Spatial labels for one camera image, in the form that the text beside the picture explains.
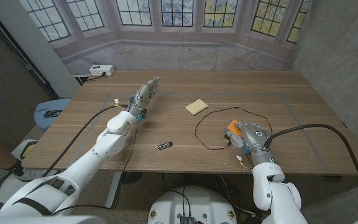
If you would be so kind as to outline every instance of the sponge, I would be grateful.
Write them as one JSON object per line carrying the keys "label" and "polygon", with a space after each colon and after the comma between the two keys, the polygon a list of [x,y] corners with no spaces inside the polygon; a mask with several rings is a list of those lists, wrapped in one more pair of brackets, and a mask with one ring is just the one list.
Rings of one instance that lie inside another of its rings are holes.
{"label": "sponge", "polygon": [[186,106],[186,110],[189,111],[192,115],[196,115],[199,112],[203,111],[205,108],[208,108],[209,106],[204,103],[201,99],[198,99],[189,105]]}

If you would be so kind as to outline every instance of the small black object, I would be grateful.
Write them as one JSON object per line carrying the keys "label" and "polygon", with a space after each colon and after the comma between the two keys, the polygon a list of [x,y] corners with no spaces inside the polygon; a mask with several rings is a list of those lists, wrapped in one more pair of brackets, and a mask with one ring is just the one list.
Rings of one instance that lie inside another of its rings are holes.
{"label": "small black object", "polygon": [[56,118],[57,116],[59,116],[60,112],[62,112],[62,110],[47,111],[44,114],[44,118]]}
{"label": "small black object", "polygon": [[122,173],[121,183],[125,185],[137,183],[142,175],[141,172],[124,172]]}
{"label": "small black object", "polygon": [[166,149],[166,148],[171,147],[171,146],[172,146],[172,142],[170,141],[170,142],[167,142],[167,143],[164,143],[164,144],[161,144],[161,145],[157,146],[155,148],[155,150],[158,151],[158,150]]}

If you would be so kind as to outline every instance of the white wire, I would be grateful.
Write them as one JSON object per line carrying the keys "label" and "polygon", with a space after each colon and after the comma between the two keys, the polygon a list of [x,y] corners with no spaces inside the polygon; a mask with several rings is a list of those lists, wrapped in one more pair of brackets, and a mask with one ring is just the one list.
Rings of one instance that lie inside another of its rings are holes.
{"label": "white wire", "polygon": [[233,205],[236,209],[241,210],[241,211],[246,212],[246,213],[249,213],[249,214],[252,215],[252,217],[255,217],[256,214],[255,214],[254,212],[250,212],[250,211],[248,211],[248,210],[242,209],[242,208],[238,207],[237,205],[235,205],[235,204],[231,201],[230,195],[229,195],[229,191],[227,190],[226,182],[224,181],[222,174],[220,174],[220,176],[221,176],[221,178],[222,178],[222,181],[223,181],[223,184],[224,184],[224,189],[226,190],[227,197],[228,197],[228,199],[229,199],[230,204]]}

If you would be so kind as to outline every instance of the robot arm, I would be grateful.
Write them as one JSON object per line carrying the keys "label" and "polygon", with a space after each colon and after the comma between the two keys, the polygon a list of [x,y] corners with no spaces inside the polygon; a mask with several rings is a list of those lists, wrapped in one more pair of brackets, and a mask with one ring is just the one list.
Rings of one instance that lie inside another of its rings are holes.
{"label": "robot arm", "polygon": [[[102,164],[122,151],[130,133],[128,125],[145,116],[145,107],[159,91],[158,80],[159,77],[154,78],[137,91],[128,111],[110,119],[107,128],[87,153],[64,172],[35,179],[23,186],[1,208],[0,217],[39,217],[74,205]],[[70,212],[65,210],[58,215]]]}
{"label": "robot arm", "polygon": [[292,183],[282,183],[285,175],[281,167],[273,159],[270,149],[263,147],[268,136],[263,128],[253,122],[236,123],[236,128],[241,129],[242,140],[239,136],[230,133],[233,145],[245,146],[251,154],[254,168],[254,202],[255,205],[264,211],[271,209],[263,223],[307,223],[302,213],[301,197],[298,189]]}

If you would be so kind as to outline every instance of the floor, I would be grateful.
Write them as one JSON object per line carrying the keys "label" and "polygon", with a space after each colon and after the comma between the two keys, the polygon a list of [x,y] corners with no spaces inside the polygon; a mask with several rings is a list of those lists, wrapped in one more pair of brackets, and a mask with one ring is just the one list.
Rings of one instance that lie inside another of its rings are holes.
{"label": "floor", "polygon": [[[43,132],[34,127],[24,139],[39,139]],[[113,172],[100,170],[86,186],[77,204],[104,205]],[[227,185],[238,190],[232,200],[247,210],[257,211],[252,199],[251,175],[225,175]],[[340,182],[330,182],[321,176],[288,176],[302,197],[302,212],[309,224],[354,223],[358,220],[358,177],[342,177]],[[167,190],[184,185],[201,185],[224,195],[223,183],[217,174],[161,174],[143,173],[131,185],[121,185],[117,207],[114,210],[85,207],[74,209],[72,215],[95,215],[106,223],[146,223],[152,204]],[[240,215],[245,220],[247,215]]]}

